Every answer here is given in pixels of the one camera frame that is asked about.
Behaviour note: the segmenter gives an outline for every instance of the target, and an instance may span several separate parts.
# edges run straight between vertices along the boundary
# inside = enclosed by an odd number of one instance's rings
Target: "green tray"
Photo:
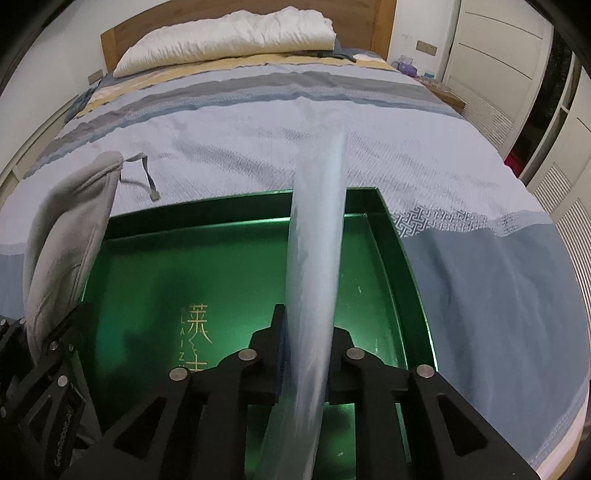
[[[98,322],[80,349],[102,428],[179,365],[215,367],[285,302],[291,192],[163,206],[112,218],[86,284]],[[335,325],[386,364],[436,367],[402,243],[376,189],[349,189]],[[249,410],[251,473],[268,410]],[[326,406],[314,478],[355,478],[353,406]]]

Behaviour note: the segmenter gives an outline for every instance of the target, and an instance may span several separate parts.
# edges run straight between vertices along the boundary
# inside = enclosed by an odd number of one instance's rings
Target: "red object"
[[[505,159],[505,165],[507,165],[513,171],[516,177],[519,177],[525,168],[525,165],[523,165],[521,159],[513,152],[509,153],[509,156]]]

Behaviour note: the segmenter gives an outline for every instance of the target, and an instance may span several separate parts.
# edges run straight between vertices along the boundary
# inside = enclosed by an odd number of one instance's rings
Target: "gray blanket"
[[[441,373],[532,466],[583,407],[587,321],[550,218],[468,122],[394,72],[266,65],[127,93],[71,121],[0,211],[0,314],[20,317],[22,246],[48,189],[98,153],[143,151],[161,204],[289,189],[309,103],[347,133],[349,186],[378,187]],[[122,176],[144,181],[139,165]],[[112,215],[153,207],[118,187]]]

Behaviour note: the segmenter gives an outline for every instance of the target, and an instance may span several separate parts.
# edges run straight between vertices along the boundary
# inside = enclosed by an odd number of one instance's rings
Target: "light switch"
[[[88,85],[92,85],[94,82],[98,82],[101,78],[103,78],[103,71],[97,70],[92,75],[88,75]]]
[[[431,45],[430,43],[424,42],[423,40],[419,40],[417,42],[417,50],[427,53],[428,55],[437,55],[437,47],[435,45]]]

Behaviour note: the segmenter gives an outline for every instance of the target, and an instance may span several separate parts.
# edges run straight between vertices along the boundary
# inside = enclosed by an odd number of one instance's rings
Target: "white pillow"
[[[316,10],[286,7],[268,15],[240,10],[148,33],[125,52],[113,77],[224,57],[332,50],[335,38],[332,21]]]

